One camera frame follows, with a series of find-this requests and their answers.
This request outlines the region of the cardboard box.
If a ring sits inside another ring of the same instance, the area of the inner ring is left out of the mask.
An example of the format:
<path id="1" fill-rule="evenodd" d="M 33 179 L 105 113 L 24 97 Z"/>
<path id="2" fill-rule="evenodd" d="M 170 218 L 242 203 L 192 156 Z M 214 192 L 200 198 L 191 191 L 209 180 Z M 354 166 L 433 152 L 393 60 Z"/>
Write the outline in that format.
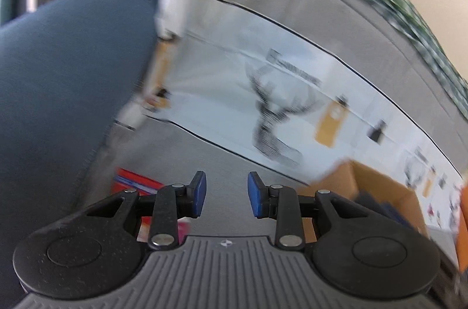
<path id="1" fill-rule="evenodd" d="M 327 189 L 349 200 L 368 193 L 379 204 L 389 203 L 421 234 L 427 235 L 448 257 L 467 271 L 467 187 L 459 182 L 441 187 L 446 177 L 430 177 L 427 196 L 360 162 L 346 160 L 311 185 L 299 188 L 303 196 Z"/>

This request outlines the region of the red snack bag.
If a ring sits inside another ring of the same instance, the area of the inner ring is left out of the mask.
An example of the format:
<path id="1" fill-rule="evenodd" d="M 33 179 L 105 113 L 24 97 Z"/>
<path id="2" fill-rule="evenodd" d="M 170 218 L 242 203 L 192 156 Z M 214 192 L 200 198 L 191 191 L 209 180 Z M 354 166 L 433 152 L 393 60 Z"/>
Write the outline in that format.
<path id="1" fill-rule="evenodd" d="M 119 193 L 120 191 L 134 188 L 141 196 L 155 195 L 157 191 L 164 187 L 164 184 L 152 180 L 151 178 L 136 174 L 127 169 L 119 169 L 114 176 L 111 186 L 111 194 Z M 138 242 L 147 242 L 150 225 L 152 222 L 152 214 L 142 217 Z"/>

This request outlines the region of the purple wafer bar pack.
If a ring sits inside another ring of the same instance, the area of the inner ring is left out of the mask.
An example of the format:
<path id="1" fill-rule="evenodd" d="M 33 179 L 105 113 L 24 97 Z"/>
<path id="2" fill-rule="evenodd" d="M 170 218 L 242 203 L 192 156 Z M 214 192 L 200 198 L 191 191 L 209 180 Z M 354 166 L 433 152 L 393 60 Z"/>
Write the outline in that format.
<path id="1" fill-rule="evenodd" d="M 178 240 L 183 242 L 190 232 L 191 218 L 181 218 L 178 220 Z"/>

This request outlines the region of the deer print cushion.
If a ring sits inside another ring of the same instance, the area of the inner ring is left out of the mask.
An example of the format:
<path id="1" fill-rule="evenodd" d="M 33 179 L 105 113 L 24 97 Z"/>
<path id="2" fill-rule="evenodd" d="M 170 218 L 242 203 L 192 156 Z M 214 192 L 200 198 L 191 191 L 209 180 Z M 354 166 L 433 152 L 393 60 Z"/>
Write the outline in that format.
<path id="1" fill-rule="evenodd" d="M 306 183 L 344 159 L 427 196 L 463 183 L 463 117 L 365 0 L 159 0 L 143 90 L 118 119 L 175 123 Z"/>

